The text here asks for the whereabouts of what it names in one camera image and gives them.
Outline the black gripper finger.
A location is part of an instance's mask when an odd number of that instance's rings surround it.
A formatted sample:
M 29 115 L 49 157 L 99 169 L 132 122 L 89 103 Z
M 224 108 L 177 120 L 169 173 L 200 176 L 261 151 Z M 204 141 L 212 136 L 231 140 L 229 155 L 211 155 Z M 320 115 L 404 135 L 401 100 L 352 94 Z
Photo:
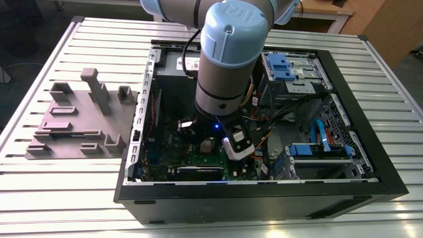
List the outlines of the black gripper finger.
M 196 135 L 197 125 L 193 120 L 177 120 L 177 134 L 179 135 Z

